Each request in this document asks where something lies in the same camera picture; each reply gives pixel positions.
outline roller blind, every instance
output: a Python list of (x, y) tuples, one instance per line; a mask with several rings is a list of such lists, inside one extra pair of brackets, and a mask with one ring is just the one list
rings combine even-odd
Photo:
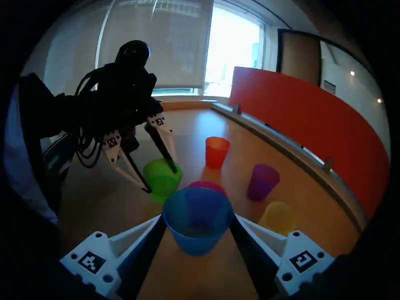
[(202, 88), (213, 0), (116, 0), (102, 34), (98, 66), (118, 49), (142, 40), (151, 49), (146, 69), (157, 88)]
[(44, 69), (53, 94), (73, 95), (81, 79), (95, 68), (96, 49), (110, 0), (67, 12), (55, 25)]

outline curved wall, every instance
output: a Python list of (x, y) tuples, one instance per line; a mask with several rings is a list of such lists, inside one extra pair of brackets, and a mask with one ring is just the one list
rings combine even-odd
[(314, 84), (281, 73), (235, 68), (229, 105), (292, 138), (334, 171), (371, 217), (386, 190), (390, 161), (380, 138), (350, 105)]

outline wooden table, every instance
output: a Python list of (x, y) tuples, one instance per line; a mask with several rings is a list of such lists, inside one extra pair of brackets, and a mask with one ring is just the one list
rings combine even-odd
[[(322, 186), (297, 164), (240, 125), (209, 109), (166, 111), (175, 134), (178, 163), (183, 170), (179, 188), (197, 180), (221, 184), (235, 212), (257, 223), (268, 203), (280, 200), (296, 212), (297, 228), (329, 254), (349, 253), (359, 234)], [(205, 140), (225, 137), (231, 142), (221, 170), (205, 167)], [(153, 141), (137, 128), (140, 147), (131, 153), (139, 169), (161, 157)], [(252, 202), (246, 189), (256, 164), (274, 167), (278, 186), (262, 202)], [(94, 231), (109, 237), (160, 214), (162, 206), (138, 187), (114, 173), (104, 157), (85, 169), (74, 157), (63, 188), (59, 218), (64, 253)], [(245, 263), (228, 230), (203, 257), (181, 252), (168, 229), (139, 293), (141, 299), (256, 299)]]

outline plastic cup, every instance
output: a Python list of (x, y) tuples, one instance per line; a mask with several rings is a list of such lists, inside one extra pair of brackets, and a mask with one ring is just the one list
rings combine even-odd
[(279, 173), (273, 167), (257, 164), (253, 168), (253, 174), (247, 188), (247, 198), (253, 201), (263, 200), (280, 180)]
[(162, 215), (179, 248), (188, 255), (202, 256), (229, 228), (234, 211), (221, 192), (186, 187), (168, 197)]
[(154, 201), (164, 204), (168, 196), (178, 189), (182, 179), (182, 169), (175, 163), (177, 172), (174, 173), (165, 159), (160, 158), (146, 164), (143, 168), (143, 177), (152, 189), (151, 197)]
[(227, 196), (227, 193), (225, 193), (225, 190), (220, 186), (219, 184), (216, 184), (212, 181), (206, 181), (206, 180), (200, 180), (200, 181), (195, 181), (192, 182), (189, 185), (189, 188), (206, 188), (206, 189), (212, 189), (218, 192), (221, 192), (224, 194), (224, 196)]
[(287, 237), (296, 229), (296, 214), (286, 203), (274, 201), (267, 206), (258, 225)]
[(231, 143), (222, 137), (208, 137), (205, 140), (205, 165), (212, 169), (220, 169), (230, 146)]

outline pink cup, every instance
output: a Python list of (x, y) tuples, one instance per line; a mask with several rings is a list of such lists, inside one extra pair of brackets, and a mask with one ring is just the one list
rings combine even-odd
[(247, 198), (262, 201), (280, 182), (277, 170), (266, 164), (257, 164), (253, 169), (247, 188)]

